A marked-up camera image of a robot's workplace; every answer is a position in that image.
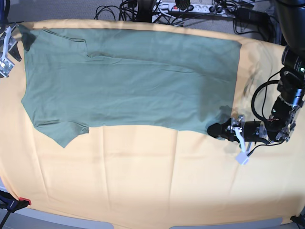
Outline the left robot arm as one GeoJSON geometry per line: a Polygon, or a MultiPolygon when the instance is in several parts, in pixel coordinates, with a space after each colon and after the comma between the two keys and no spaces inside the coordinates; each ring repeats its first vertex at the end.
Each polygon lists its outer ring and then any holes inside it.
{"type": "Polygon", "coordinates": [[[256,117],[244,121],[243,117],[229,118],[225,123],[215,123],[207,133],[213,138],[223,138],[241,143],[254,142],[269,145],[281,144],[290,139],[295,128],[295,116],[303,107],[305,95],[305,2],[303,0],[276,0],[275,9],[283,37],[287,43],[282,55],[282,69],[279,80],[268,79],[253,94],[251,110],[256,117]],[[280,93],[269,118],[258,114],[255,100],[262,89],[277,85],[280,93]]]}

